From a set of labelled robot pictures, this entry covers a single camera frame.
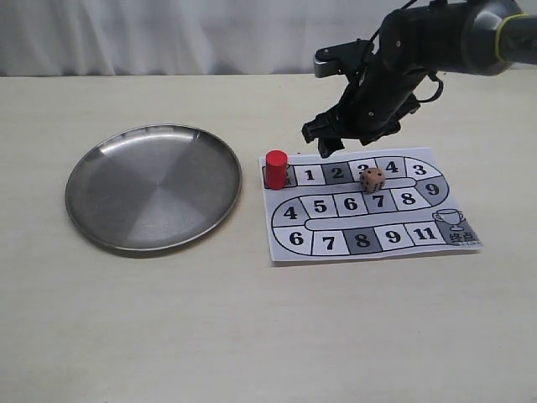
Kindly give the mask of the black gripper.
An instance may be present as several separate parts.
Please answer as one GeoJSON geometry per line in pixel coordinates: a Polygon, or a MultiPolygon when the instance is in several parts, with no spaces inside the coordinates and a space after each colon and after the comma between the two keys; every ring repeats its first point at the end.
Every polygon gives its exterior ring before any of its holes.
{"type": "Polygon", "coordinates": [[[431,5],[399,8],[378,29],[378,50],[361,63],[335,109],[319,113],[301,129],[307,144],[318,139],[318,152],[327,159],[352,139],[362,145],[397,133],[400,120],[420,107],[415,88],[440,67],[430,43],[434,18],[431,5]]]}

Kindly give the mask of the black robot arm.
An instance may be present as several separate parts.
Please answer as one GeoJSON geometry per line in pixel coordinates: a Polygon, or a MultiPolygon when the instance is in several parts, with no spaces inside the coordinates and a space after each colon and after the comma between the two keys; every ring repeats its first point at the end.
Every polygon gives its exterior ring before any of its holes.
{"type": "Polygon", "coordinates": [[[344,140],[362,145],[397,133],[401,120],[424,100],[415,88],[441,72],[497,76],[514,64],[536,62],[536,17],[515,1],[412,2],[388,14],[370,39],[321,48],[314,56],[318,78],[344,75],[348,84],[337,104],[302,126],[306,143],[327,158],[344,140]]]}

